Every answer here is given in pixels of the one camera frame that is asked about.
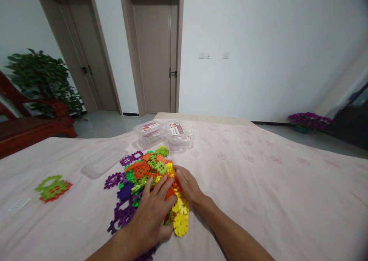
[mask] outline potted plant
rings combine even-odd
[[[62,59],[54,59],[49,55],[28,50],[28,54],[13,54],[8,59],[12,63],[6,66],[16,75],[11,81],[21,92],[31,99],[54,98],[63,102],[70,114],[80,115],[83,111],[82,99],[75,88],[68,82],[68,69]],[[32,110],[38,110],[45,115],[53,116],[54,111],[48,105],[33,103]]]
[[[308,133],[310,130],[324,130],[333,120],[328,117],[322,117],[315,113],[295,113],[288,117],[294,125],[294,129],[300,133]]]

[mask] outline purple flowers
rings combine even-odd
[[[333,122],[331,118],[322,117],[320,115],[311,112],[295,113],[293,115],[289,115],[288,118],[293,124],[312,130],[326,129],[328,125],[330,125]]]

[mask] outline hand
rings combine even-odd
[[[190,204],[194,207],[198,206],[204,199],[205,195],[199,188],[199,185],[193,175],[184,167],[173,165],[176,171],[176,177],[179,180],[184,195],[187,197]]]
[[[173,224],[163,225],[167,213],[177,201],[176,196],[171,196],[165,201],[165,196],[174,182],[173,178],[168,181],[164,176],[150,193],[152,177],[147,181],[142,199],[137,212],[129,224],[121,231],[129,233],[129,239],[133,240],[135,248],[132,249],[135,258],[146,253],[163,240],[169,240],[173,233]]]

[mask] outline white wall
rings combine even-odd
[[[123,112],[138,113],[121,0],[95,0]]]
[[[341,75],[338,81],[325,95],[316,112],[334,118],[339,109],[343,108],[349,97],[359,91],[368,82],[368,39],[362,45],[352,64]]]
[[[179,112],[314,111],[367,32],[368,0],[184,0]]]
[[[39,0],[1,0],[0,19],[0,70],[6,75],[12,73],[4,67],[9,64],[7,57],[28,53],[27,48],[64,60]],[[76,87],[72,78],[69,83]],[[0,101],[14,112],[4,97]]]

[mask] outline flower pot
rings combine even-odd
[[[300,132],[300,133],[308,133],[309,132],[309,129],[298,126],[298,125],[296,125],[294,127],[294,130],[296,130],[297,132]]]

